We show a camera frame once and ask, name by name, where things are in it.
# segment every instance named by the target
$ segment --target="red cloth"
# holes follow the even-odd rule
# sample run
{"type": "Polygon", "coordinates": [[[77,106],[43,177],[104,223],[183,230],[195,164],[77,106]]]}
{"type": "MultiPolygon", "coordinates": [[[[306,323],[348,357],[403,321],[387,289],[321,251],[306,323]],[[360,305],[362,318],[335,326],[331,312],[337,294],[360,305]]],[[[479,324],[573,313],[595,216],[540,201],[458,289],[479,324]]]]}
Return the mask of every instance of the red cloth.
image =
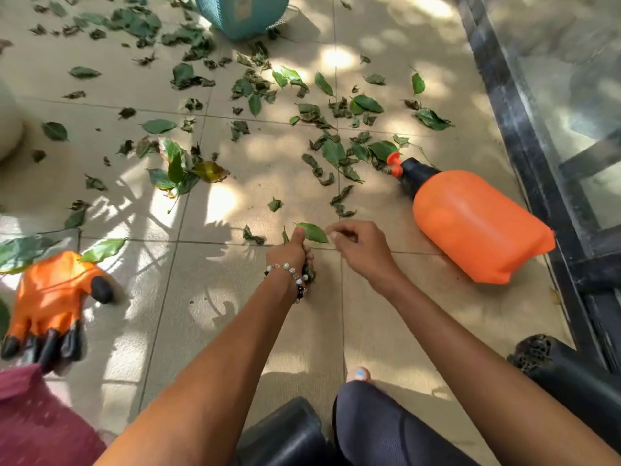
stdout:
{"type": "Polygon", "coordinates": [[[39,365],[0,372],[0,465],[90,466],[97,432],[45,385],[39,365]]]}

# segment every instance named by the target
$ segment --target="black sprayer cap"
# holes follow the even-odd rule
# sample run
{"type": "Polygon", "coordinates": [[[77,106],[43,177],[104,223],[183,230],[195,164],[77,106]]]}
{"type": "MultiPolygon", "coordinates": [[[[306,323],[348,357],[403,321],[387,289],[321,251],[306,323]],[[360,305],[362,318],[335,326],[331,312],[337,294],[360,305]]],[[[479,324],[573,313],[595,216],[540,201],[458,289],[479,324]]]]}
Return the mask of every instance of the black sprayer cap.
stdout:
{"type": "Polygon", "coordinates": [[[433,175],[441,173],[437,168],[433,166],[425,165],[419,162],[415,158],[406,158],[401,163],[403,169],[403,175],[400,177],[401,185],[406,190],[406,193],[414,199],[416,192],[421,186],[425,184],[429,178],[433,175]]]}

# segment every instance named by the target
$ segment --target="beaded bracelet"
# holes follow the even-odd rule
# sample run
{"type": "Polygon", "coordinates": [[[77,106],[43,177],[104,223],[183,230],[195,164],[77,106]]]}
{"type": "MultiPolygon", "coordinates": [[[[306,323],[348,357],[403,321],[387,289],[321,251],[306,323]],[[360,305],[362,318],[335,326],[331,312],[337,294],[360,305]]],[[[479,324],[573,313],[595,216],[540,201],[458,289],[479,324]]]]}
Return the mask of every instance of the beaded bracelet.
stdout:
{"type": "Polygon", "coordinates": [[[268,265],[267,268],[265,268],[265,276],[267,276],[270,273],[270,271],[273,270],[274,268],[284,268],[285,270],[291,273],[291,276],[293,276],[293,279],[296,282],[296,285],[298,285],[298,298],[296,299],[296,304],[298,304],[300,302],[300,299],[304,297],[304,292],[306,291],[306,289],[302,285],[302,283],[309,279],[308,274],[299,276],[298,274],[296,274],[296,269],[293,268],[290,264],[283,263],[281,265],[280,263],[277,263],[275,265],[268,265]]]}

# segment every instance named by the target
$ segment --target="white pot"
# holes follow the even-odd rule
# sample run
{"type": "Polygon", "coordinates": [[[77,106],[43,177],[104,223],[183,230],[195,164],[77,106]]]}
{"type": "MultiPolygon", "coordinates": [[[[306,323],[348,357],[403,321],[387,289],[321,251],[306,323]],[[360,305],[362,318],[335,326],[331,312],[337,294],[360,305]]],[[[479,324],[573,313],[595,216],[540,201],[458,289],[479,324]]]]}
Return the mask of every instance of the white pot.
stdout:
{"type": "Polygon", "coordinates": [[[11,90],[0,78],[0,161],[17,147],[24,133],[21,110],[11,90]]]}

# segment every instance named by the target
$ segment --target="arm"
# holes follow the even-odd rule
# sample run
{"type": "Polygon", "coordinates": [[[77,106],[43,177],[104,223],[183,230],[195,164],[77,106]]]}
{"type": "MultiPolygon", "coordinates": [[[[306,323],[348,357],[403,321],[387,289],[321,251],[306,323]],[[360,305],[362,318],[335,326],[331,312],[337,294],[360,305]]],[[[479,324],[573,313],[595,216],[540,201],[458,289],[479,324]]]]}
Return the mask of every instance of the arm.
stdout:
{"type": "MultiPolygon", "coordinates": [[[[302,269],[304,231],[268,251],[268,264],[302,269]]],[[[233,456],[269,352],[298,289],[273,270],[235,319],[114,441],[97,466],[214,465],[233,456]]]]}
{"type": "Polygon", "coordinates": [[[328,233],[352,269],[397,309],[503,465],[621,465],[577,417],[414,286],[375,224],[343,221],[328,233]]]}

